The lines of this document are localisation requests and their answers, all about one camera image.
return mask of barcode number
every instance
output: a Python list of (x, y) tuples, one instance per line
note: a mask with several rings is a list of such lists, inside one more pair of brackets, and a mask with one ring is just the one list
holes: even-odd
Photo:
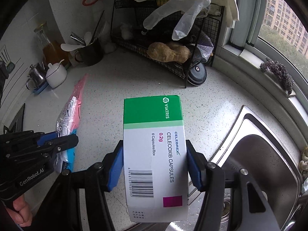
[(151, 170), (129, 170), (129, 190), (132, 197), (154, 197)]

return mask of spoon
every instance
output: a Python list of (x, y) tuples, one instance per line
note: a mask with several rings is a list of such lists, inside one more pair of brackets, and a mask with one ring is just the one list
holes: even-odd
[(70, 51), (73, 51), (73, 50), (76, 50), (76, 49), (79, 49), (79, 48), (83, 48), (83, 47), (85, 47), (85, 46), (71, 45), (71, 44), (64, 44), (64, 43), (61, 44), (62, 50), (66, 51), (66, 52), (70, 52)]
[(86, 46), (89, 45), (89, 43), (91, 42), (92, 40), (92, 34), (91, 32), (86, 32), (85, 35), (84, 35), (84, 41), (86, 42)]

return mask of kitchen sink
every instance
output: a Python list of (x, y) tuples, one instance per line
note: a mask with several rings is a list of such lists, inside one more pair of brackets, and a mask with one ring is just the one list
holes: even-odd
[[(297, 208), (302, 177), (298, 165), (265, 123), (243, 106), (224, 142), (210, 160), (225, 170), (245, 168), (267, 198), (281, 230)], [(231, 190), (225, 189), (220, 230), (227, 230)], [(171, 222), (166, 231), (193, 231), (204, 199), (190, 183), (187, 221)], [(156, 229), (151, 224), (142, 230)], [(141, 230), (138, 225), (133, 229)]]

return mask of glass bottle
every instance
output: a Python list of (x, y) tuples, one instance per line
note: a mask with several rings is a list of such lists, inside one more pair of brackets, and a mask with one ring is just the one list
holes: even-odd
[(49, 63), (55, 64), (60, 62), (62, 59), (64, 59), (62, 65), (65, 67), (69, 63), (67, 52), (61, 49), (60, 44), (56, 40), (51, 41), (48, 38), (47, 23), (45, 22), (38, 26), (34, 32), (36, 33), (43, 49), (43, 54), (45, 57), (43, 64), (45, 70), (48, 69)]

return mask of countertop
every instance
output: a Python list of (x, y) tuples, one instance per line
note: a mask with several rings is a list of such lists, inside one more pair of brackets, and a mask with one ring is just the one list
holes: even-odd
[[(232, 127), (242, 105), (247, 105), (276, 134), (281, 142), (294, 152), (296, 145), (273, 115), (238, 84), (217, 70), (206, 67), (207, 79), (199, 87), (188, 84), (157, 65), (125, 49), (106, 55), (94, 66), (78, 65), (68, 70), (67, 79), (59, 87), (47, 87), (39, 95), (26, 100), (24, 130), (55, 130), (56, 119), (69, 99), (74, 85), (89, 74), (84, 88), (77, 130), (79, 144), (75, 150), (75, 171), (87, 169), (112, 152), (123, 138), (123, 102), (128, 97), (179, 95), (182, 103), (186, 139), (209, 160)], [(26, 200), (34, 210), (57, 177), (53, 173), (26, 193)], [(116, 230), (134, 225), (130, 221), (125, 199), (124, 176), (121, 173), (117, 187), (106, 193), (110, 215)], [(85, 200), (81, 199), (84, 230), (88, 230)]]

